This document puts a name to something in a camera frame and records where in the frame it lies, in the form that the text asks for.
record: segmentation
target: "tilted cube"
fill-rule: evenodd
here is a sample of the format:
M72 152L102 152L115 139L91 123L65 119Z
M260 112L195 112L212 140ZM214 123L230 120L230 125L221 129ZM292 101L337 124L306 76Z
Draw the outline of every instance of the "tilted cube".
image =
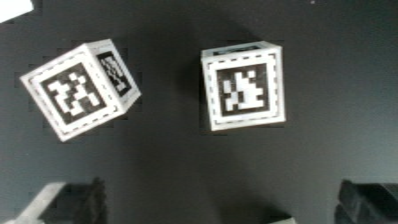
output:
M203 51L212 130L285 118L282 47L266 41Z
M125 114L141 96L111 40L84 44L22 81L61 141Z
M0 23L35 10L31 0L0 0Z

